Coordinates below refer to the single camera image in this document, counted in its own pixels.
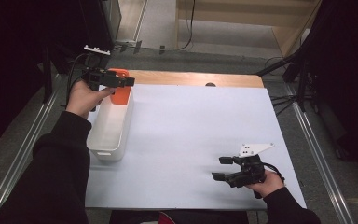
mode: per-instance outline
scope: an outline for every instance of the cable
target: cable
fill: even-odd
[[[271,101],[275,101],[275,100],[281,100],[281,99],[292,99],[294,97],[296,97],[296,95],[270,96],[269,98],[271,99]]]
[[[292,99],[288,99],[288,100],[285,100],[285,101],[281,101],[281,102],[278,102],[278,103],[275,103],[275,104],[272,104],[273,107],[277,106],[277,105],[283,105],[285,103],[289,103],[293,101]]]
[[[72,63],[71,70],[68,73],[68,81],[66,83],[66,105],[65,106],[68,106],[68,103],[69,103],[69,95],[71,94],[71,89],[72,89],[72,75],[75,70],[75,65],[77,64],[77,61],[80,60],[84,56],[88,56],[88,54],[82,53],[75,58],[74,63]]]
[[[287,106],[285,106],[282,110],[280,110],[279,112],[276,113],[276,116],[278,117],[285,109],[289,108],[290,105],[292,105],[295,101],[292,101],[292,103],[288,104]]]
[[[187,27],[187,31],[188,31],[189,34],[192,34],[192,33],[193,33],[193,26],[191,26],[191,29],[190,29],[190,27],[188,26],[188,10],[187,10],[186,1],[185,1],[185,9],[186,9],[186,27]],[[188,50],[193,49],[193,47],[194,47],[194,44],[193,44],[193,42],[191,41],[191,48],[188,49]]]
[[[71,90],[71,89],[74,87],[74,85],[78,82],[79,79],[81,79],[83,76],[86,76],[86,75],[88,75],[88,74],[89,74],[89,72],[87,72],[87,73],[85,73],[85,74],[82,74],[82,75],[76,77],[76,78],[72,81],[71,87],[70,87],[69,90]]]
[[[258,220],[258,212],[257,212],[257,211],[255,211],[255,218],[256,218],[256,220],[257,220],[257,224],[259,224],[259,223],[260,223],[260,220]]]
[[[187,43],[185,44],[184,47],[181,47],[179,49],[154,49],[154,48],[137,48],[137,47],[133,47],[133,46],[127,46],[127,48],[129,49],[154,49],[154,50],[182,50],[188,47],[188,45],[191,43],[192,38],[193,38],[193,20],[194,20],[194,10],[196,7],[196,0],[193,0],[193,7],[191,9],[191,19],[190,19],[190,38],[187,40]]]
[[[69,103],[68,90],[69,90],[69,96],[70,96],[71,89],[75,86],[75,83],[77,83],[78,80],[81,79],[82,77],[83,77],[83,74],[78,76],[78,77],[76,77],[75,80],[72,81],[70,88],[69,89],[67,88],[67,90],[66,90],[66,92],[67,92],[66,93],[66,100],[65,100],[66,104],[65,105],[60,105],[60,106],[62,106],[62,107],[67,107],[68,106],[68,103]]]
[[[269,58],[269,59],[266,60],[266,62],[264,63],[264,69],[267,68],[267,63],[268,63],[269,61],[271,61],[272,59],[281,59],[282,62],[287,63],[287,61],[285,61],[283,57],[272,57],[272,58]]]
[[[273,170],[275,173],[277,173],[277,175],[279,176],[279,178],[282,180],[282,182],[284,181],[284,177],[281,174],[281,172],[279,172],[278,168],[276,168],[274,165],[271,165],[269,163],[265,163],[262,162],[263,165],[267,166],[269,169]]]

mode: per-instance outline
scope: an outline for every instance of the white paper sheet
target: white paper sheet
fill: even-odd
[[[275,144],[261,160],[281,171],[305,207],[267,90],[137,84],[133,97],[124,158],[98,161],[91,154],[87,207],[265,209],[251,190],[211,175],[238,172],[240,166],[218,159],[238,155],[243,143]]]

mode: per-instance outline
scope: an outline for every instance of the aluminum rail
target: aluminum rail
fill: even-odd
[[[295,95],[293,87],[289,84],[285,84],[286,92],[290,95]],[[310,126],[310,122],[307,117],[306,112],[302,112],[297,103],[293,104],[293,108],[296,112],[296,116],[301,125],[301,128],[307,138],[307,142],[310,145],[310,151],[312,153],[313,159],[316,162],[318,170],[321,174],[324,185],[327,189],[327,192],[330,196],[330,200],[336,209],[337,217],[340,223],[342,224],[352,224],[354,223],[351,216],[351,212],[347,206],[345,198],[343,197],[341,190],[337,184],[336,179],[331,173],[330,167],[327,160],[324,157],[323,151],[316,139],[316,136]]]
[[[48,114],[57,99],[58,91],[62,86],[63,78],[60,75],[57,75],[54,79],[55,86],[57,87],[56,90],[52,93],[48,101],[40,107],[34,123],[32,124],[20,146],[19,152],[17,153],[14,161],[11,163],[7,174],[0,184],[0,207],[5,202],[10,192],[13,190],[17,180],[20,178],[22,171],[25,168],[27,159],[32,152],[34,142],[36,141],[37,136],[40,134],[40,130],[42,129],[46,118],[48,117]]]

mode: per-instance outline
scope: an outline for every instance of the white bin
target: white bin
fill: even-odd
[[[127,105],[114,105],[106,97],[95,112],[89,113],[92,129],[87,146],[99,160],[119,161],[123,158],[132,108],[131,91]]]

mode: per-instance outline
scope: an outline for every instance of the floor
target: floor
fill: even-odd
[[[118,40],[122,44],[135,45],[142,43],[141,48],[150,48],[135,54],[132,51],[115,51],[110,65],[123,66],[129,69],[160,69],[160,70],[194,70],[199,72],[224,72],[234,74],[252,74],[256,69],[262,69],[282,57],[270,27],[243,24],[227,24],[222,22],[193,22],[192,42],[181,52],[162,55],[158,53],[160,46],[166,49],[174,47],[174,3],[175,0],[120,0],[123,20],[125,15],[131,15],[136,21],[123,21],[123,29]],[[179,47],[188,40],[189,21],[181,21]],[[282,82],[284,68],[273,71],[263,77],[265,87],[270,95],[287,95],[288,90]],[[9,169],[11,162],[21,147],[23,139],[32,126],[30,118],[35,118],[39,112],[43,92],[38,92],[23,111],[13,120],[7,131],[0,139],[0,182]],[[309,104],[306,104],[306,116],[327,161],[339,191],[342,193],[345,205],[351,213],[350,221],[343,221],[337,215],[337,209],[332,203],[332,195],[327,190],[326,182],[322,179],[321,171],[315,161],[314,154],[305,137],[304,128],[300,125],[295,107],[288,107],[280,114],[278,121],[282,134],[289,149],[297,178],[301,184],[307,207],[315,211],[323,223],[358,223],[358,162],[344,162],[337,158],[335,146],[328,132]],[[47,123],[54,123],[55,116],[49,117]],[[107,223],[110,217],[108,210],[87,210],[90,223]],[[250,212],[251,223],[265,223],[267,216],[264,212]]]

